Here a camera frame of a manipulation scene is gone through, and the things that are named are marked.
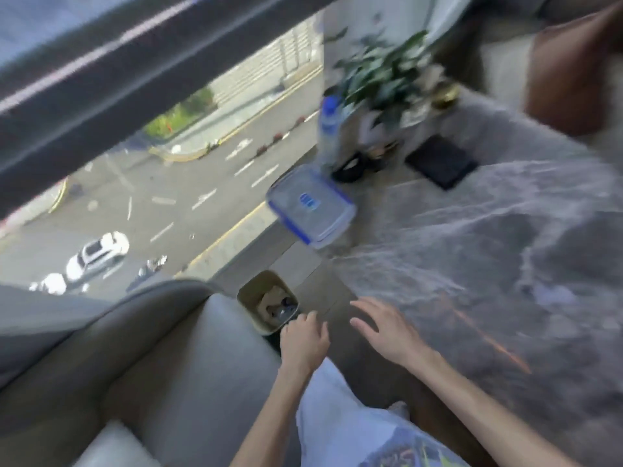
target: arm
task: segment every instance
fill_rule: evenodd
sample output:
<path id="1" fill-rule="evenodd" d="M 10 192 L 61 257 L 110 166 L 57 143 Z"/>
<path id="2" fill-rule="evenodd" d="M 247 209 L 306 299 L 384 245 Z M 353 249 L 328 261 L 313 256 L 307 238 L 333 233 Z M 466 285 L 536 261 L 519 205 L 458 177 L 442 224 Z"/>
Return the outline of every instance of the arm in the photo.
<path id="1" fill-rule="evenodd" d="M 359 318 L 355 327 L 387 360 L 405 367 L 454 412 L 500 467 L 579 467 L 526 423 L 460 375 L 420 339 L 393 306 L 375 298 L 352 302 L 369 314 L 378 332 Z"/>
<path id="2" fill-rule="evenodd" d="M 275 384 L 230 467 L 279 467 L 283 463 L 290 424 L 329 344 L 328 327 L 326 323 L 318 327 L 315 312 L 301 314 L 284 327 Z"/>

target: floor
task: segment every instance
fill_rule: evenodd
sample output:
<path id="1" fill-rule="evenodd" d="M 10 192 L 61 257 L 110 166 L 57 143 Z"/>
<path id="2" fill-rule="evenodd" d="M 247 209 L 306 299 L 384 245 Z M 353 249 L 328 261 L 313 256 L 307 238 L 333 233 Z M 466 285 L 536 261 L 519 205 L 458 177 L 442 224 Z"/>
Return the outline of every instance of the floor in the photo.
<path id="1" fill-rule="evenodd" d="M 278 274 L 295 293 L 302 311 L 316 310 L 329 322 L 329 356 L 353 392 L 366 405 L 383 408 L 404 400 L 411 420 L 446 444 L 472 466 L 496 463 L 452 412 L 406 370 L 384 360 L 349 325 L 358 310 L 349 305 L 353 293 L 330 265 L 298 242 L 280 223 L 270 226 L 238 257 L 214 276 L 212 283 L 236 297 L 242 285 L 261 270 Z"/>

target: plastic bottle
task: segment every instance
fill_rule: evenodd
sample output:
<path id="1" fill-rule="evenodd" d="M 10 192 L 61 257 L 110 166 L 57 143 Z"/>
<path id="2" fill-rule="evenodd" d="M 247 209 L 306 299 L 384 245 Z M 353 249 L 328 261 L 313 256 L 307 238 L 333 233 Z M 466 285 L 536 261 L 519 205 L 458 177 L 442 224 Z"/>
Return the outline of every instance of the plastic bottle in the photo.
<path id="1" fill-rule="evenodd" d="M 318 120 L 318 152 L 315 164 L 323 173 L 330 175 L 338 165 L 339 159 L 339 126 L 341 125 L 341 109 L 336 96 L 327 96 L 320 109 Z"/>

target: car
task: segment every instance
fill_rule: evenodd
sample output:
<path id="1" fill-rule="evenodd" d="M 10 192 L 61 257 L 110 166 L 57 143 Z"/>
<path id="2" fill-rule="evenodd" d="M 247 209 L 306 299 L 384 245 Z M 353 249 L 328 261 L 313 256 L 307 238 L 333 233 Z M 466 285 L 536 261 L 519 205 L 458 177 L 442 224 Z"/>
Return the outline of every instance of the car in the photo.
<path id="1" fill-rule="evenodd" d="M 67 283 L 63 275 L 50 273 L 40 282 L 31 283 L 30 291 L 42 291 L 50 295 L 63 295 L 67 291 Z"/>
<path id="2" fill-rule="evenodd" d="M 128 237 L 119 231 L 106 233 L 86 244 L 69 259 L 65 275 L 69 282 L 77 282 L 84 275 L 109 266 L 123 258 L 129 251 Z"/>

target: road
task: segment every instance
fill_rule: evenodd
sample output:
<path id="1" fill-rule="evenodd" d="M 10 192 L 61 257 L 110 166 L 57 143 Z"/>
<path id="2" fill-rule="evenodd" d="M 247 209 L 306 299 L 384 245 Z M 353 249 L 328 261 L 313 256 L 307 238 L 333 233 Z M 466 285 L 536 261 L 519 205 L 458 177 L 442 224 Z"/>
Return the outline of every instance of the road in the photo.
<path id="1" fill-rule="evenodd" d="M 198 161 L 167 164 L 123 148 L 98 157 L 72 175 L 56 211 L 0 242 L 0 281 L 24 287 L 62 273 L 85 243 L 113 230 L 128 236 L 129 254 L 93 275 L 87 296 L 118 300 L 144 262 L 163 254 L 169 257 L 164 270 L 144 284 L 170 278 L 253 211 L 270 185 L 315 144 L 312 116 L 254 158 L 276 132 L 317 108 L 322 88 L 322 76 L 313 78 Z"/>

